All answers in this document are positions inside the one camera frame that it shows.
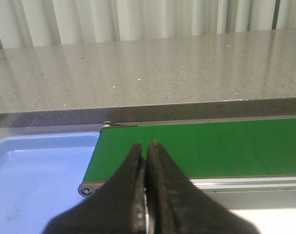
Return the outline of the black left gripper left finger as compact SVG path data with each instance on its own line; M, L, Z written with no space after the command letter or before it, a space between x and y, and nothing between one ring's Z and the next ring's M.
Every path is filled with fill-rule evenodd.
M93 195L54 217L45 234L144 234L145 167L133 144L117 171Z

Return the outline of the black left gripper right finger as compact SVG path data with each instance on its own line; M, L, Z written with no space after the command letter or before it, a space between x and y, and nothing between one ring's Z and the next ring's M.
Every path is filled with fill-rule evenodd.
M146 195L150 234L259 233L252 223L198 189L165 146L155 141L148 145Z

